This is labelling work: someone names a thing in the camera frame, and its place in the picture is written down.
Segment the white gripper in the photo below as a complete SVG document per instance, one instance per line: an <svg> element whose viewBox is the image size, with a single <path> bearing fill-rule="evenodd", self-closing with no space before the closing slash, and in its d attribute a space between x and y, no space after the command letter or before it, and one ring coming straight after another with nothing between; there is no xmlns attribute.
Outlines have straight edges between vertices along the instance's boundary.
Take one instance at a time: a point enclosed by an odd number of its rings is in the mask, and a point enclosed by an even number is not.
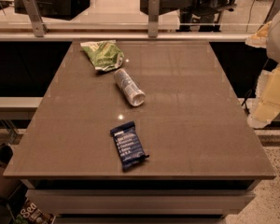
<svg viewBox="0 0 280 224"><path fill-rule="evenodd" d="M272 22L261 26L245 43L253 48L267 50L267 56L280 63L280 12ZM256 100L252 103L247 123L261 129L280 114L280 64L271 72L263 70L258 79Z"/></svg>

